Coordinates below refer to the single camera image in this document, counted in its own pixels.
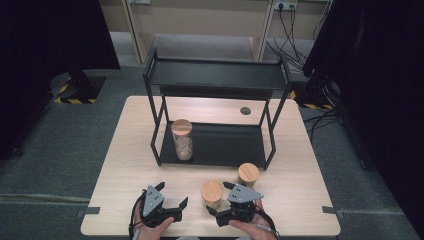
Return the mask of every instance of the black metal shelf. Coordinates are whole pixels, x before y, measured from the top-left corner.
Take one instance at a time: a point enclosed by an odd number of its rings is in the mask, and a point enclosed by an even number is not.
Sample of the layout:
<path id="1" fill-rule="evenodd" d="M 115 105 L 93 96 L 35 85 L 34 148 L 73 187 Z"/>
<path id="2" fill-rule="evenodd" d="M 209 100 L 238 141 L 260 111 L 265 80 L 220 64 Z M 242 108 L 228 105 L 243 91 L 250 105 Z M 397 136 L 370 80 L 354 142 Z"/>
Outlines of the black metal shelf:
<path id="1" fill-rule="evenodd" d="M 167 124 L 160 160 L 162 163 L 240 166 L 250 162 L 262 168 L 265 153 L 261 128 L 255 125 L 192 123 L 193 158 L 177 158 L 171 122 Z"/>
<path id="2" fill-rule="evenodd" d="M 290 90 L 291 75 L 282 56 L 279 63 L 198 61 L 158 58 L 152 48 L 143 72 L 155 121 L 151 147 L 158 165 L 196 164 L 238 167 L 250 162 L 266 170 L 276 151 L 273 130 Z M 159 86 L 162 105 L 156 111 L 151 86 Z M 274 118 L 268 103 L 274 91 L 282 91 Z M 207 97 L 265 101 L 258 124 L 192 123 L 193 158 L 178 160 L 171 131 L 166 97 Z M 155 141 L 163 115 L 166 117 L 164 140 L 158 153 Z M 267 122 L 271 152 L 265 156 L 262 123 Z"/>

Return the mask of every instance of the power strip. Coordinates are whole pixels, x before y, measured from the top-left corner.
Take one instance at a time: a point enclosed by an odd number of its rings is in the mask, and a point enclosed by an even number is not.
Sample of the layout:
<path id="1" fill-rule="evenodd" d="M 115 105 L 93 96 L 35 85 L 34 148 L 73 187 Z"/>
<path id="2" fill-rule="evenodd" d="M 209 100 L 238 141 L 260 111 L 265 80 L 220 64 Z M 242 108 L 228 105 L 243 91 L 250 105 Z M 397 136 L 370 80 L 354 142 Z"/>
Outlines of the power strip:
<path id="1" fill-rule="evenodd" d="M 292 11 L 296 10 L 297 0 L 277 0 L 274 9 L 280 10 L 280 4 L 283 4 L 283 11 Z"/>

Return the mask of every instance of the cork lid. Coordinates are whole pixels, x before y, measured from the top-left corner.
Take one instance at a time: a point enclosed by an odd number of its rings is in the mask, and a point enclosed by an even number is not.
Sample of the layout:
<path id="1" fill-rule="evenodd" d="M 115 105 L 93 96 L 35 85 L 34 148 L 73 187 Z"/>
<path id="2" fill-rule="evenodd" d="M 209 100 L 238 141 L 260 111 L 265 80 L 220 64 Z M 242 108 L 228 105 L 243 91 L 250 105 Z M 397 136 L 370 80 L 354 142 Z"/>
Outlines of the cork lid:
<path id="1" fill-rule="evenodd" d="M 193 125 L 191 125 L 191 122 L 185 119 L 178 119 L 171 125 L 172 132 L 180 137 L 187 136 L 192 129 Z"/>
<path id="2" fill-rule="evenodd" d="M 216 202 L 222 198 L 224 187 L 218 181 L 208 180 L 203 184 L 201 193 L 205 201 Z"/>
<path id="3" fill-rule="evenodd" d="M 245 182 L 254 182 L 259 178 L 259 169 L 251 163 L 243 163 L 238 172 L 239 177 Z"/>

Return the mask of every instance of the wooden jar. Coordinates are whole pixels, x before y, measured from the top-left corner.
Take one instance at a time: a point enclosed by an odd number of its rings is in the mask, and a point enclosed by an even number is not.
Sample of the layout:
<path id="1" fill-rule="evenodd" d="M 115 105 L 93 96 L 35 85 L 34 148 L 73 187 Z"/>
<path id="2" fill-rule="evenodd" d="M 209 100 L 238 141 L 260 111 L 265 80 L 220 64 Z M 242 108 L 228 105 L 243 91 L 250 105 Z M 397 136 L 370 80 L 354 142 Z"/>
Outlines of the wooden jar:
<path id="1" fill-rule="evenodd" d="M 259 178 L 259 169 L 251 163 L 243 163 L 238 169 L 239 183 L 246 183 L 247 187 L 253 187 Z"/>
<path id="2" fill-rule="evenodd" d="M 203 184 L 201 194 L 204 204 L 217 210 L 221 205 L 224 186 L 218 181 L 208 180 Z"/>
<path id="3" fill-rule="evenodd" d="M 185 119 L 179 119 L 171 125 L 175 151 L 177 153 L 177 158 L 180 160 L 186 161 L 193 157 L 192 130 L 193 125 Z"/>

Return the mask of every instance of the jar with brown contents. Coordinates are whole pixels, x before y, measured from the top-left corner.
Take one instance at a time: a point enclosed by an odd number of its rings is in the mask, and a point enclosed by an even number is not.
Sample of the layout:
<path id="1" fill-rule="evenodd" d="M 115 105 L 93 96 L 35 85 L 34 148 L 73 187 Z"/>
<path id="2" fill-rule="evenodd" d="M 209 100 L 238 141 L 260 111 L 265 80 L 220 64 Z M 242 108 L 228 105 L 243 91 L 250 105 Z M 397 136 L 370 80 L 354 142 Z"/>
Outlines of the jar with brown contents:
<path id="1" fill-rule="evenodd" d="M 193 157 L 192 129 L 193 125 L 185 119 L 179 119 L 171 125 L 177 158 L 180 160 L 186 161 Z"/>

